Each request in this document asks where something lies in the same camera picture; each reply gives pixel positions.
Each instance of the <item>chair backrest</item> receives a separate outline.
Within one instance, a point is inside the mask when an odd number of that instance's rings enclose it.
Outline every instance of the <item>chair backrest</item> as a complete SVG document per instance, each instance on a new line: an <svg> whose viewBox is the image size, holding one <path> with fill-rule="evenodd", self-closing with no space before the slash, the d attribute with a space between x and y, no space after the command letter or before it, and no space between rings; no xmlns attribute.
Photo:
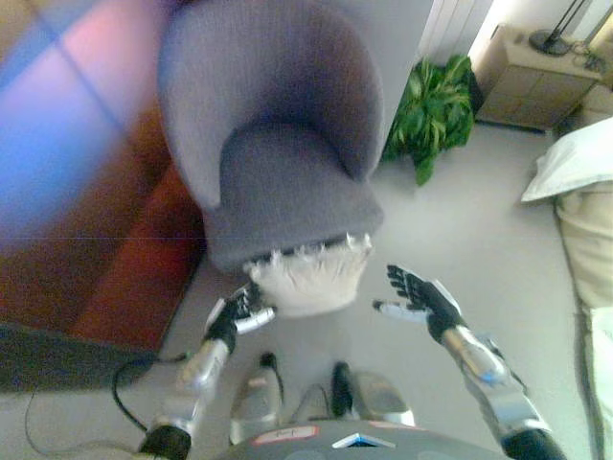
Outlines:
<svg viewBox="0 0 613 460"><path fill-rule="evenodd" d="M350 23L316 0L203 0L180 10L159 70L170 150L203 209L220 201L225 141L247 124L306 123L355 179L382 147L378 73Z"/></svg>

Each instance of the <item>chair seat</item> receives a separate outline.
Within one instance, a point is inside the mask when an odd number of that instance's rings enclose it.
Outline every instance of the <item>chair seat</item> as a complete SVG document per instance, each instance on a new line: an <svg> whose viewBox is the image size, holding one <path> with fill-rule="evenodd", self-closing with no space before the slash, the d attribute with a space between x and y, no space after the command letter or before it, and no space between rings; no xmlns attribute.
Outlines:
<svg viewBox="0 0 613 460"><path fill-rule="evenodd" d="M373 233L383 212L316 131L260 124L235 134L220 166L221 204L204 216L207 250L224 271L302 244Z"/></svg>

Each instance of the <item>floor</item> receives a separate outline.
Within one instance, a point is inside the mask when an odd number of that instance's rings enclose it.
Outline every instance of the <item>floor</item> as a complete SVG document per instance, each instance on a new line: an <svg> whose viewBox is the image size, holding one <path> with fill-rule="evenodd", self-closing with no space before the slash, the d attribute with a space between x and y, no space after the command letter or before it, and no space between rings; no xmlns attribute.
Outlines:
<svg viewBox="0 0 613 460"><path fill-rule="evenodd" d="M375 298L394 298L385 265L439 278L477 332L495 337L532 390L569 459L592 457L576 362L577 312L571 278L551 205L521 205L519 197L545 135L477 126L468 145L443 155L431 182L414 185L408 162L382 165L373 188L387 218L374 237L375 254L357 300L349 308L300 320L277 320L242 337L191 458L211 458L226 446L228 413L240 381L264 351L278 355L291 412L312 383L329 384L337 359L388 377L413 407L417 423L498 449L461 374L418 324L378 315ZM220 295L240 282L203 262L193 278L163 355L197 347L204 320ZM159 407L173 369L158 366L123 391L144 420ZM30 395L1 395L0 457L36 459L24 436ZM142 439L107 391L56 392L34 398L30 427L46 449L107 438L135 448ZM77 458L127 458L87 452Z"/></svg>

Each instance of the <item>bed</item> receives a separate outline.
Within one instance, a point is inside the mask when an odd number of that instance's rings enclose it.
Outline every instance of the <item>bed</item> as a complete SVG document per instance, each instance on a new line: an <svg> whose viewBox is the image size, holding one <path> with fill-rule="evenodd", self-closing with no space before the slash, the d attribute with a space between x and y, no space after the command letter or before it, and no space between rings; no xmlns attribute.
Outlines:
<svg viewBox="0 0 613 460"><path fill-rule="evenodd" d="M613 117L571 132L537 160L522 201L554 199L584 320L589 402L613 459Z"/></svg>

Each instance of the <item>white radiator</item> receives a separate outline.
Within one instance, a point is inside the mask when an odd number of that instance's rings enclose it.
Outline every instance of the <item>white radiator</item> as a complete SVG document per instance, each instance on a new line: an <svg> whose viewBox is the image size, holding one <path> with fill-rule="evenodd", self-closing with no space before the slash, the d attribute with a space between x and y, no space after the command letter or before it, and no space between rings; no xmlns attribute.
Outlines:
<svg viewBox="0 0 613 460"><path fill-rule="evenodd" d="M452 55L467 55L492 0L434 0L421 36L419 58L444 64Z"/></svg>

